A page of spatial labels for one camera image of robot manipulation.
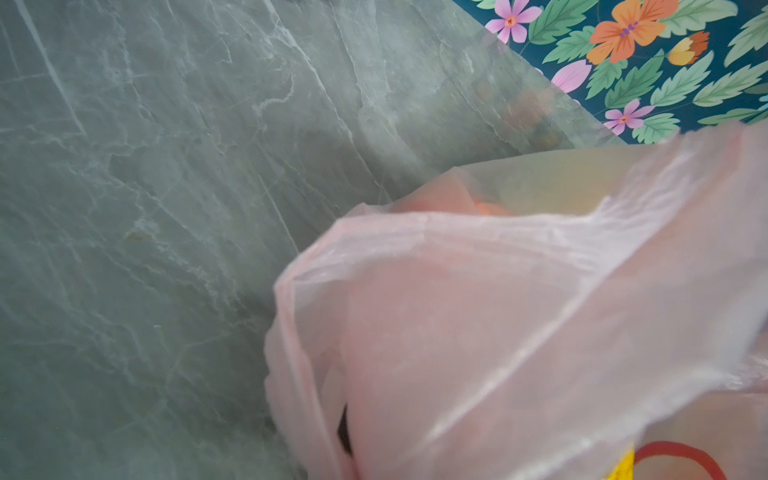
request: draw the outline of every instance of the pink flower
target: pink flower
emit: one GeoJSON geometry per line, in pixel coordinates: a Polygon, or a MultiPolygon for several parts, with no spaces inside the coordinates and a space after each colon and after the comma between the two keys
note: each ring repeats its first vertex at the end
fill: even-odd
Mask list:
{"type": "Polygon", "coordinates": [[[642,121],[640,117],[648,115],[655,107],[653,105],[648,105],[647,107],[637,108],[639,106],[640,99],[635,98],[624,107],[624,113],[621,113],[621,110],[609,110],[605,112],[605,117],[610,121],[605,122],[603,125],[608,128],[613,128],[616,135],[624,133],[626,127],[629,127],[632,130],[642,127],[645,122],[642,121]]]}
{"type": "Polygon", "coordinates": [[[509,43],[510,34],[515,43],[524,42],[525,38],[528,37],[528,30],[521,24],[531,23],[541,15],[539,7],[523,10],[527,4],[528,0],[515,0],[515,4],[510,6],[509,0],[496,0],[496,15],[501,18],[491,20],[485,24],[485,27],[493,33],[501,31],[498,38],[504,43],[509,43]]]}
{"type": "Polygon", "coordinates": [[[558,73],[552,77],[552,83],[565,93],[571,93],[587,80],[591,71],[592,65],[588,64],[586,60],[575,61],[558,70],[558,73]]]}

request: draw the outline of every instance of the pink plastic bag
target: pink plastic bag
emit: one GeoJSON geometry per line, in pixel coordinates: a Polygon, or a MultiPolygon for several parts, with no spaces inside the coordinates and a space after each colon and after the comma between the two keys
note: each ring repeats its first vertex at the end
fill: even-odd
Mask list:
{"type": "Polygon", "coordinates": [[[266,388],[293,454],[317,480],[603,478],[763,324],[766,152],[768,123],[732,124],[356,207],[275,286],[266,388]]]}

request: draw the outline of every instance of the plastic bag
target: plastic bag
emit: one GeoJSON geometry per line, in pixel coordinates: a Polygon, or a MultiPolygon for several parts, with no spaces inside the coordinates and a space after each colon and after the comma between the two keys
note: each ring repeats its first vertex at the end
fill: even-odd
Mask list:
{"type": "Polygon", "coordinates": [[[275,286],[266,388],[293,454],[319,480],[603,478],[766,317],[766,151],[768,123],[726,125],[356,207],[275,286]]]}

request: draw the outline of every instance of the yellow label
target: yellow label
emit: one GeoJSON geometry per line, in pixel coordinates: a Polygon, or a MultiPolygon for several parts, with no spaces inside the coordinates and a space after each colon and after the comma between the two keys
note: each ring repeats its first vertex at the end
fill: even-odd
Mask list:
{"type": "Polygon", "coordinates": [[[616,465],[613,472],[605,480],[632,480],[634,471],[634,450],[629,452],[626,457],[616,465]]]}

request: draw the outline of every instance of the gray marble countertop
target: gray marble countertop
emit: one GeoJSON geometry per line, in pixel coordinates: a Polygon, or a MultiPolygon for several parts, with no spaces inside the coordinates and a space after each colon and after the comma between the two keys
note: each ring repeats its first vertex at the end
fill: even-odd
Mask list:
{"type": "Polygon", "coordinates": [[[0,478],[301,478],[271,286],[458,164],[618,140],[450,0],[0,2],[0,478]]]}

